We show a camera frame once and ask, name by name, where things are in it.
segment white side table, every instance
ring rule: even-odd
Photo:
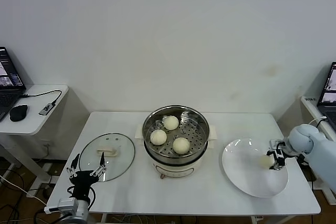
[[[147,112],[92,112],[76,142],[67,164],[97,136],[122,133],[135,145],[130,168],[120,177],[95,183],[96,201],[91,212],[144,215],[273,216],[267,223],[284,223],[296,215],[318,214],[321,208],[294,158],[287,159],[289,181],[286,189],[272,198],[256,198],[240,191],[227,178],[221,156],[224,147],[239,138],[260,141],[268,149],[271,138],[283,135],[270,114],[203,113],[216,127],[214,148],[206,150],[200,168],[183,178],[160,179],[144,146],[134,139],[138,124]],[[47,206],[68,198],[72,184],[63,169]]]
[[[43,168],[37,165],[20,147],[20,142],[15,140],[15,135],[33,137],[45,122],[48,120],[50,115],[54,110],[57,109],[58,104],[64,98],[68,92],[68,86],[66,85],[26,85],[27,94],[40,94],[48,92],[51,90],[61,90],[62,94],[56,102],[56,106],[45,116],[39,115],[38,113],[46,106],[48,103],[53,102],[53,100],[58,97],[59,92],[53,92],[46,95],[41,95],[39,97],[31,98],[21,98],[15,104],[15,106],[26,104],[28,105],[28,112],[26,118],[19,122],[12,122],[9,119],[9,114],[0,122],[0,138],[2,139],[2,145],[4,142],[10,142],[11,146],[4,146],[5,149],[11,153],[18,161],[20,161],[24,166],[26,166],[32,173],[34,173],[37,178],[32,184],[31,189],[38,188],[42,183],[53,183],[55,184],[58,177],[48,175],[47,171],[50,169],[51,164],[45,164]],[[29,192],[32,195],[37,193],[36,190]]]

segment electric steamer pot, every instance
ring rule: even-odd
[[[163,126],[162,120],[173,115],[179,120],[178,128],[172,131]],[[150,141],[151,133],[163,130],[167,141],[162,145],[154,145]],[[209,125],[202,114],[192,108],[180,105],[170,105],[152,112],[144,121],[142,136],[147,153],[156,162],[168,167],[182,167],[193,164],[205,153],[208,146]],[[186,154],[174,152],[173,142],[178,137],[184,137],[190,142]]]

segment white wall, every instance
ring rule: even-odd
[[[335,0],[0,0],[0,44],[26,80],[67,84],[89,111],[278,119],[319,90],[335,18]]]

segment cable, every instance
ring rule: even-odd
[[[90,211],[90,209],[91,209],[93,203],[95,203],[95,201],[96,201],[96,192],[94,191],[94,189],[93,189],[91,186],[90,186],[90,189],[92,190],[92,193],[93,193],[93,200],[92,200],[91,205],[88,207],[88,210],[89,210],[89,211]]]
[[[318,119],[327,119],[327,117],[326,116],[321,116],[319,118],[315,118],[315,119],[311,120],[310,123],[308,123],[308,124],[311,124],[312,122],[314,122],[314,121],[316,121]]]
[[[58,90],[58,89],[51,90],[51,91],[48,91],[48,92],[45,92],[45,93],[41,93],[41,94],[23,94],[23,95],[20,96],[20,98],[39,97],[40,95],[45,95],[45,94],[49,94],[49,93],[52,93],[52,92],[59,92],[58,97],[56,99],[54,99],[54,101],[52,102],[52,105],[55,105],[55,103],[58,100],[58,98],[62,95],[62,91]]]
[[[140,220],[140,223],[142,224],[142,220],[141,220],[141,217],[140,217],[139,215],[137,215],[137,217],[139,218],[139,220]]]
[[[0,170],[8,170],[8,171],[10,171],[10,172],[12,172],[12,173],[15,173],[17,176],[20,177],[20,179],[21,179],[21,181],[22,181],[22,187],[25,188],[25,182],[24,182],[22,176],[21,176],[19,173],[17,173],[17,172],[14,171],[14,170],[11,170],[11,169],[0,169]],[[0,179],[0,182],[1,182],[1,184],[3,184],[5,187],[7,187],[7,188],[10,189],[10,190],[13,190],[13,191],[21,191],[21,190],[17,190],[17,189],[13,189],[13,188],[8,187],[6,184],[4,184],[4,183],[2,182],[1,179]]]
[[[59,221],[65,219],[65,218],[67,218],[67,217],[69,217],[69,216],[71,216],[71,215],[72,215],[72,214],[66,214],[66,215],[63,215],[62,217],[58,218],[57,220],[54,220],[54,221],[53,221],[52,223],[50,223],[50,224],[56,224],[57,222],[59,222]]]
[[[49,224],[48,222],[46,222],[45,220],[42,220],[40,218],[36,218],[42,222],[44,222],[45,224]],[[21,220],[11,220],[11,221],[25,221],[25,220],[33,220],[33,218],[27,218],[27,219],[21,219]]]
[[[284,142],[279,142],[279,143],[277,144],[277,150],[279,149],[279,146],[280,146],[281,144],[282,144],[282,145],[285,145]]]
[[[68,187],[67,192],[68,192],[69,194],[72,194],[72,192],[70,192],[70,190],[73,189],[74,187],[75,187],[75,186],[70,186],[70,187]]]
[[[320,126],[321,122],[323,122],[323,121],[327,122],[328,118],[321,119],[320,122],[318,122],[318,124],[316,125],[316,128],[318,128]]]
[[[21,187],[19,187],[19,186],[13,184],[13,183],[11,183],[11,182],[9,182],[9,181],[6,180],[3,176],[0,175],[0,178],[2,178],[2,179],[3,179],[4,181],[6,181],[7,183],[10,183],[12,186],[15,186],[15,187],[19,188],[21,191],[23,191],[24,193],[28,194],[29,196],[32,196],[33,198],[39,200],[39,201],[42,202],[45,206],[47,205],[47,204],[45,204],[42,200],[40,200],[39,198],[37,198],[37,197],[31,195],[30,193],[24,191]]]
[[[37,163],[38,162],[41,162],[42,159],[46,158],[47,156],[49,156],[49,144],[46,144],[44,145],[44,147],[47,148],[47,154],[45,156],[43,156],[42,158],[40,158],[38,161],[36,161]]]

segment steamed bun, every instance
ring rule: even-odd
[[[163,130],[155,130],[151,134],[151,142],[154,145],[164,144],[167,140],[167,135]]]
[[[179,126],[178,124],[179,121],[177,117],[173,115],[167,116],[166,118],[163,119],[163,126],[169,131],[176,129]]]
[[[173,142],[173,150],[178,154],[186,154],[190,149],[190,143],[184,137],[179,137]]]

